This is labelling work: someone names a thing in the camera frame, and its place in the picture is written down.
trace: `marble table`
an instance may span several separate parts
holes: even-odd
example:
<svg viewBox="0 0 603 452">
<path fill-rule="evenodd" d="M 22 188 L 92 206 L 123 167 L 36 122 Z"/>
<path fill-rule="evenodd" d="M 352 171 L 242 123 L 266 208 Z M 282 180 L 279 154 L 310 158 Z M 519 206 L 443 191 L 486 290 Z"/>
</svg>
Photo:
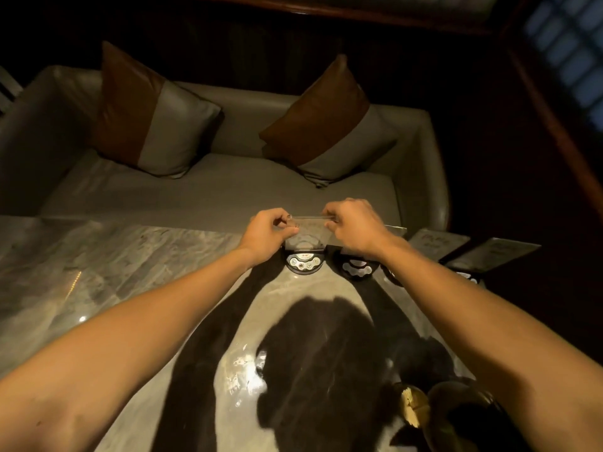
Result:
<svg viewBox="0 0 603 452">
<path fill-rule="evenodd" d="M 70 328 L 239 240 L 6 216 L 0 230 L 0 377 Z M 463 377 L 471 374 L 381 269 L 359 282 L 333 263 L 300 276 L 277 254 L 237 281 L 96 450 L 413 450 L 391 382 L 427 391 Z"/>
</svg>

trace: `sofa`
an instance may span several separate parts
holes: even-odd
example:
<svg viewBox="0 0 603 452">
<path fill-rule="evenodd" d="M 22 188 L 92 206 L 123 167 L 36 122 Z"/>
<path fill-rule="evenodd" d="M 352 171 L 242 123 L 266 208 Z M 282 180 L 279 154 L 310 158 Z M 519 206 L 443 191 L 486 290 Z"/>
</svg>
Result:
<svg viewBox="0 0 603 452">
<path fill-rule="evenodd" d="M 318 189 L 302 175 L 262 158 L 258 132 L 297 97 L 178 83 L 222 107 L 213 139 L 184 177 L 157 178 L 100 157 L 87 147 L 101 73 L 51 66 L 0 119 L 0 213 L 119 220 L 161 227 L 241 233 L 261 209 L 316 215 L 328 201 L 369 200 L 383 221 L 448 227 L 448 187 L 429 114 L 378 105 L 397 143 L 360 170 Z"/>
</svg>

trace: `brown and beige pillow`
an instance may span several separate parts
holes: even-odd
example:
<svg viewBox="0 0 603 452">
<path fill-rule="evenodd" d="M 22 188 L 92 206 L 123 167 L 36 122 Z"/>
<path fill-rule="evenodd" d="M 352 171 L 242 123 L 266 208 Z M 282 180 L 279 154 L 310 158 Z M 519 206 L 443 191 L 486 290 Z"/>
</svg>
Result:
<svg viewBox="0 0 603 452">
<path fill-rule="evenodd" d="M 92 145 L 156 176 L 181 177 L 221 108 L 102 43 L 102 92 Z"/>
<path fill-rule="evenodd" d="M 265 158 L 286 160 L 317 187 L 348 174 L 398 137 L 358 86 L 345 55 L 259 136 Z"/>
</svg>

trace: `person's left hand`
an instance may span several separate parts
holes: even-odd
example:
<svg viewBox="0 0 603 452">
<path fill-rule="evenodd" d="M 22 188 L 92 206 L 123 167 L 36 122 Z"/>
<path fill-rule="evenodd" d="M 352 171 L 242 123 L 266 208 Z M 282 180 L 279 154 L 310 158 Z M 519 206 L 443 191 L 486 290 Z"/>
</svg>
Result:
<svg viewBox="0 0 603 452">
<path fill-rule="evenodd" d="M 237 247 L 250 256 L 251 267 L 272 257 L 287 238 L 297 234 L 299 228 L 285 225 L 288 217 L 289 213 L 283 208 L 260 211 L 252 217 Z"/>
</svg>

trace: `forearm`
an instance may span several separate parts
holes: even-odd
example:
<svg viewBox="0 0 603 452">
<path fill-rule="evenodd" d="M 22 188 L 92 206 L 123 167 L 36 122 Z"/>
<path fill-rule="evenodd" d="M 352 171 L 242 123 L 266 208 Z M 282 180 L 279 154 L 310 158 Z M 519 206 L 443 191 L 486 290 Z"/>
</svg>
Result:
<svg viewBox="0 0 603 452">
<path fill-rule="evenodd" d="M 234 250 L 109 309 L 44 348 L 0 383 L 0 395 L 10 394 L 15 403 L 35 400 L 28 413 L 40 418 L 19 428 L 43 436 L 44 429 L 35 427 L 41 422 L 53 436 L 59 431 L 57 441 L 70 450 L 87 447 L 250 267 L 248 254 Z M 57 427 L 57 418 L 66 425 Z"/>
<path fill-rule="evenodd" d="M 579 439 L 569 431 L 587 428 L 585 412 L 590 421 L 603 421 L 600 366 L 513 304 L 406 243 L 390 244 L 383 262 L 533 446 L 571 450 L 576 439 L 596 434 Z"/>
</svg>

